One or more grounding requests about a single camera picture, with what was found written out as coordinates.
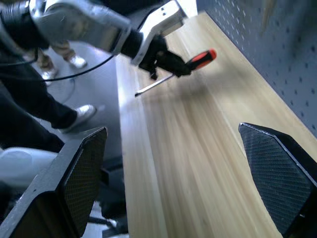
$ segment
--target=white sneaker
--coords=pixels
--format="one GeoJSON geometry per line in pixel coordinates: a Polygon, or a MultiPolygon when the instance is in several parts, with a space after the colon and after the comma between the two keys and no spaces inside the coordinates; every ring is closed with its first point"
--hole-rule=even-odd
{"type": "Polygon", "coordinates": [[[92,105],[84,105],[79,108],[76,108],[75,111],[77,112],[77,118],[75,122],[68,128],[60,129],[60,133],[67,133],[71,131],[73,128],[77,127],[78,125],[86,122],[95,114],[96,108],[92,105]]]}
{"type": "MultiPolygon", "coordinates": [[[[58,73],[58,70],[56,68],[52,68],[51,70],[43,71],[42,72],[42,79],[48,80],[48,79],[55,79],[56,75],[58,73]]],[[[46,86],[50,86],[52,82],[45,82],[46,86]]]]}
{"type": "Polygon", "coordinates": [[[74,55],[68,62],[76,68],[83,68],[87,65],[87,62],[78,55],[74,55]]]}

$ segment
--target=wooden tabletop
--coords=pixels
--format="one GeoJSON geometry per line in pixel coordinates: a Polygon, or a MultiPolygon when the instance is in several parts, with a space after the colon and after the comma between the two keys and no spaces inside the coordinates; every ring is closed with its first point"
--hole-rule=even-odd
{"type": "Polygon", "coordinates": [[[185,60],[209,48],[218,57],[136,99],[149,75],[117,58],[130,237],[280,238],[253,183],[239,123],[290,134],[315,159],[317,140],[207,14],[167,41],[185,60]]]}

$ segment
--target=pegboard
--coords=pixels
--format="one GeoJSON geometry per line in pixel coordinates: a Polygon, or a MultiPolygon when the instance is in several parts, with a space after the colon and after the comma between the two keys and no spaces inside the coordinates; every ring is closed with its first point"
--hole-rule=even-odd
{"type": "Polygon", "coordinates": [[[197,0],[197,8],[209,14],[317,137],[317,1],[197,0]]]}

